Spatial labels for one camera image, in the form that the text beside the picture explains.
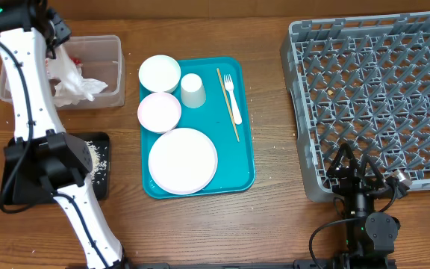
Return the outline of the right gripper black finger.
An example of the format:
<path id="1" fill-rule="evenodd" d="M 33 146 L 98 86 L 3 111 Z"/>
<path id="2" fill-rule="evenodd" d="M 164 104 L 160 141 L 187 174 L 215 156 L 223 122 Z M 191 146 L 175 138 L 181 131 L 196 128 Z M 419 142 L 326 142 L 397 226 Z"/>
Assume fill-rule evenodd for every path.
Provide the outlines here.
<path id="1" fill-rule="evenodd" d="M 368 155 L 363 155 L 361 158 L 360 173 L 364 178 L 367 177 L 367 166 L 370 167 L 375 177 L 375 179 L 370 179 L 370 180 L 367 179 L 367 182 L 383 183 L 384 182 L 383 176 L 379 171 L 379 169 L 377 168 L 376 163 Z"/>
<path id="2" fill-rule="evenodd" d="M 349 161 L 347 166 L 343 166 L 343 159 L 347 159 Z M 358 160 L 356 159 L 351 146 L 348 143 L 342 143 L 334 157 L 334 160 L 328 168 L 328 174 L 330 176 L 353 176 L 357 169 Z"/>

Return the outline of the white tissue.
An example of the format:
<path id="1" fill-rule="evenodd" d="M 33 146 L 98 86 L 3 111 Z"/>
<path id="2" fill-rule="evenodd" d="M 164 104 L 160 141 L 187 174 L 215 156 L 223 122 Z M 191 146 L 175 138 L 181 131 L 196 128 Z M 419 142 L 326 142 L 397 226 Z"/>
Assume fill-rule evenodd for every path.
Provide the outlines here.
<path id="1" fill-rule="evenodd" d="M 48 78 L 60 81 L 80 81 L 83 78 L 81 68 L 71 59 L 65 45 L 55 49 L 55 59 L 46 59 L 46 72 Z"/>

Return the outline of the white napkin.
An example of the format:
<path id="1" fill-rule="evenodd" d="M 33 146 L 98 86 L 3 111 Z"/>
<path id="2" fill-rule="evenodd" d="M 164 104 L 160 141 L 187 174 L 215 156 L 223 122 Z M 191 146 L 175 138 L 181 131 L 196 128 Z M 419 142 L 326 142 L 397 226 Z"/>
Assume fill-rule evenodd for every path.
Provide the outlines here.
<path id="1" fill-rule="evenodd" d="M 93 102 L 95 95 L 101 93 L 108 85 L 94 78 L 83 78 L 78 72 L 70 72 L 59 78 L 54 87 L 53 102 L 57 107 L 77 105 L 80 101 Z"/>

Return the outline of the white bowl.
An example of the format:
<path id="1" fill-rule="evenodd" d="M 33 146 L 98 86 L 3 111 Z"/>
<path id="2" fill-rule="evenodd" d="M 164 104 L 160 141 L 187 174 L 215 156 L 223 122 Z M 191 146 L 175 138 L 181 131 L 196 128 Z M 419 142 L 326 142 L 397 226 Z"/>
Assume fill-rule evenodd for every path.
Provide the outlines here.
<path id="1" fill-rule="evenodd" d="M 181 79 L 179 63 L 168 55 L 154 55 L 139 68 L 140 83 L 150 92 L 172 93 Z"/>

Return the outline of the pink bowl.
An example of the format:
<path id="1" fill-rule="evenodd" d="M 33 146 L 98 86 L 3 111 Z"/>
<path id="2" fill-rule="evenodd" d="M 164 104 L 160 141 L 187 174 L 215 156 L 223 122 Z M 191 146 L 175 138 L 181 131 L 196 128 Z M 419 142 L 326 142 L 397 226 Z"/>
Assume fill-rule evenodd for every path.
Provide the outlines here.
<path id="1" fill-rule="evenodd" d="M 137 118 L 146 130 L 163 134 L 178 125 L 181 104 L 171 93 L 151 93 L 140 102 Z"/>

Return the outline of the white plastic fork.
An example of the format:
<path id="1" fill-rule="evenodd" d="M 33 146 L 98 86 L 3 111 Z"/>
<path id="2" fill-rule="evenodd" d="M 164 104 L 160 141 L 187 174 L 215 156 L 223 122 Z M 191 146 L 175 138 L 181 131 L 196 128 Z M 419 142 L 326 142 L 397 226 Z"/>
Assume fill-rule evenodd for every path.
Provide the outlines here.
<path id="1" fill-rule="evenodd" d="M 237 104 L 236 97 L 234 95 L 234 83 L 230 74 L 223 76 L 223 81 L 225 85 L 225 89 L 228 91 L 231 102 L 231 110 L 234 117 L 234 122 L 236 125 L 240 125 L 242 123 L 242 117 L 240 114 L 240 110 Z"/>

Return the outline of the wooden chopstick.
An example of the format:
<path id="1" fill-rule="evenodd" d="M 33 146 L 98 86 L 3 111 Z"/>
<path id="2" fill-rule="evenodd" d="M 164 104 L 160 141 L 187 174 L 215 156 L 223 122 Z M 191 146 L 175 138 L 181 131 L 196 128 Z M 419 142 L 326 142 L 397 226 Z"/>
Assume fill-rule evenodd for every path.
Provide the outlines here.
<path id="1" fill-rule="evenodd" d="M 237 131 L 236 124 L 234 122 L 234 117 L 233 117 L 231 105 L 230 105 L 230 102 L 228 100 L 226 89 L 225 89 L 225 85 L 224 85 L 224 83 L 222 81 L 221 72 L 220 72 L 220 70 L 219 70 L 218 67 L 216 68 L 216 72 L 217 72 L 217 75 L 218 75 L 218 78 L 219 78 L 219 82 L 220 82 L 220 85 L 221 85 L 221 88 L 222 88 L 223 96 L 225 98 L 225 103 L 226 103 L 226 107 L 228 109 L 228 113 L 229 113 L 229 116 L 230 116 L 230 119 L 231 119 L 231 124 L 232 124 L 232 127 L 234 129 L 234 134 L 235 134 L 235 137 L 237 139 L 237 142 L 239 143 L 240 142 L 240 138 L 239 138 L 239 134 L 238 134 L 238 131 Z"/>

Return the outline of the white cup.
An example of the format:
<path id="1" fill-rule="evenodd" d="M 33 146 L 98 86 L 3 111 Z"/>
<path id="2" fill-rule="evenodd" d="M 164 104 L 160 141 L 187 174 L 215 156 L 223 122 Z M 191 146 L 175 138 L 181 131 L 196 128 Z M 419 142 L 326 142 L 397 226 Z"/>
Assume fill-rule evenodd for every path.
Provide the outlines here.
<path id="1" fill-rule="evenodd" d="M 188 73 L 181 79 L 181 101 L 188 108 L 199 108 L 206 101 L 202 79 L 195 73 Z"/>

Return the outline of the white round plate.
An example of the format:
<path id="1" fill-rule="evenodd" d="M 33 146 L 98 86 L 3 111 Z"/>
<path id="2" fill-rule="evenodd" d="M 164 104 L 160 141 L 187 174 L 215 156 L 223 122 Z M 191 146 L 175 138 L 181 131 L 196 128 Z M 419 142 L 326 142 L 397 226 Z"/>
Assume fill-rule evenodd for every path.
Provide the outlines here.
<path id="1" fill-rule="evenodd" d="M 162 190 L 175 195 L 194 194 L 216 174 L 218 153 L 201 131 L 176 128 L 162 134 L 152 145 L 149 174 Z"/>

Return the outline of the red snack wrapper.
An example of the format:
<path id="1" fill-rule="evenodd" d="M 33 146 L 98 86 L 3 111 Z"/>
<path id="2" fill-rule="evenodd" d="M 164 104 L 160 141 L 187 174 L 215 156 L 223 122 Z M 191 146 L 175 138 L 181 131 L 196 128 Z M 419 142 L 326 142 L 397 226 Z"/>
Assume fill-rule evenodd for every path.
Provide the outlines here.
<path id="1" fill-rule="evenodd" d="M 77 66 L 77 67 L 81 67 L 82 66 L 82 62 L 80 59 L 78 58 L 74 58 L 74 57 L 70 57 L 70 59 L 73 61 L 73 63 Z"/>

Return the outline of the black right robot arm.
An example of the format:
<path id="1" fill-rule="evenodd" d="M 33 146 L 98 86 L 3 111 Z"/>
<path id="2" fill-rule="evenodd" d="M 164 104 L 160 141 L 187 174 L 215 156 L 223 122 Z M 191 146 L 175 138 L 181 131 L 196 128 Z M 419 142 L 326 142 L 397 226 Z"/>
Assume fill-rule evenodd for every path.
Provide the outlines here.
<path id="1" fill-rule="evenodd" d="M 394 251 L 400 223 L 386 213 L 399 193 L 399 178 L 384 178 L 369 156 L 358 161 L 349 144 L 340 146 L 327 176 L 338 184 L 332 192 L 343 200 L 347 251 L 329 268 L 395 268 Z"/>

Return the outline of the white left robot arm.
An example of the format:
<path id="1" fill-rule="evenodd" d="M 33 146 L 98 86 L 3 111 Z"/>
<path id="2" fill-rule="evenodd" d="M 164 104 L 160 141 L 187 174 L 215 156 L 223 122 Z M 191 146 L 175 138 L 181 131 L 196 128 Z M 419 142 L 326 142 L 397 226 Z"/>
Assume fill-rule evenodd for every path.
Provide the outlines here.
<path id="1" fill-rule="evenodd" d="M 4 148 L 0 210 L 11 202 L 17 180 L 54 200 L 84 250 L 88 268 L 131 268 L 110 230 L 93 190 L 93 163 L 86 142 L 68 134 L 52 101 L 46 58 L 55 58 L 70 28 L 46 1 L 0 1 L 0 57 L 10 84 L 15 130 Z"/>

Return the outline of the grey dishwasher rack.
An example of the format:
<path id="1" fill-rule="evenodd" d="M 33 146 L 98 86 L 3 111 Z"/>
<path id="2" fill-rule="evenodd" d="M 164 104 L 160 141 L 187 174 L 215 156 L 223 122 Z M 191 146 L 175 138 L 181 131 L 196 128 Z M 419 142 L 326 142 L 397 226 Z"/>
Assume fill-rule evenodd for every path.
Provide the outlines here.
<path id="1" fill-rule="evenodd" d="M 344 143 L 430 191 L 430 11 L 292 22 L 281 62 L 310 200 L 333 197 Z"/>

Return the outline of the clear plastic bin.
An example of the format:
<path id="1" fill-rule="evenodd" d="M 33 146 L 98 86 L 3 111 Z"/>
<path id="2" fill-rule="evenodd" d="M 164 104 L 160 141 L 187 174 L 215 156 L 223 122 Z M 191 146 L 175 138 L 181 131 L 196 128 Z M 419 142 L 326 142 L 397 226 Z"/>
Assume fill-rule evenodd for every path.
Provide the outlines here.
<path id="1" fill-rule="evenodd" d="M 55 96 L 58 110 L 122 107 L 125 104 L 125 59 L 118 36 L 71 37 L 64 47 L 70 57 L 81 62 L 84 78 L 103 81 L 107 87 L 97 93 L 92 102 L 85 99 L 75 105 Z"/>

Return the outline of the teal serving tray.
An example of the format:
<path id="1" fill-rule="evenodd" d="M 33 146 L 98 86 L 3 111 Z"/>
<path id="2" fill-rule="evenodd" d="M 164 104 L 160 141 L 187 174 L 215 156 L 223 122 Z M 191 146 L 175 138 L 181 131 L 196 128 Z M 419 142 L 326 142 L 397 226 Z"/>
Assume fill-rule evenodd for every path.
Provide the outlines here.
<path id="1" fill-rule="evenodd" d="M 154 182 L 149 174 L 149 151 L 154 142 L 163 134 L 140 128 L 141 179 L 144 191 L 155 199 L 194 197 L 211 194 L 227 194 L 249 189 L 255 181 L 255 157 L 249 126 L 243 73 L 240 64 L 231 57 L 200 58 L 177 61 L 181 68 L 181 79 L 188 73 L 195 73 L 202 79 L 206 101 L 199 108 L 188 108 L 181 101 L 181 79 L 171 93 L 181 104 L 181 119 L 176 128 L 191 128 L 207 135 L 218 153 L 218 167 L 212 181 L 200 191 L 188 195 L 170 194 Z M 242 117 L 236 125 L 240 142 L 234 134 L 225 98 L 216 72 L 222 76 L 230 74 L 234 83 L 234 95 Z M 140 101 L 151 94 L 140 83 Z"/>

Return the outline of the rice and peanut shell scraps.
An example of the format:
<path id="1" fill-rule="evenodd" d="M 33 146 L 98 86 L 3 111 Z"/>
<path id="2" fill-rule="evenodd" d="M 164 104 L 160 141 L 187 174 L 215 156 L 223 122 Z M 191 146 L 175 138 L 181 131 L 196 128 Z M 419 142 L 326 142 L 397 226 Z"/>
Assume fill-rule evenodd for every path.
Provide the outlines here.
<path id="1" fill-rule="evenodd" d="M 106 159 L 106 146 L 97 146 L 93 141 L 87 141 L 86 145 L 89 149 L 93 169 L 90 172 L 92 183 L 100 185 L 107 175 L 108 161 Z"/>

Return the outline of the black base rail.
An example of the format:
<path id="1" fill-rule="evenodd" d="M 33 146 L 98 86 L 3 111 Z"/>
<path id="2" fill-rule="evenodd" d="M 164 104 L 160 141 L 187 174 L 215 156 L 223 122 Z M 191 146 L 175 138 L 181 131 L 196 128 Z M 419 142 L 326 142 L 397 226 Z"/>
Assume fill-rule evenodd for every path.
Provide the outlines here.
<path id="1" fill-rule="evenodd" d="M 319 261 L 323 268 L 344 268 L 342 265 L 333 265 L 333 260 Z M 317 269 L 312 260 L 295 260 L 291 263 L 241 263 L 241 264 L 200 264 L 200 265 L 169 265 L 167 263 L 152 263 L 132 265 L 136 269 Z M 388 260 L 387 268 L 397 269 L 394 259 Z"/>

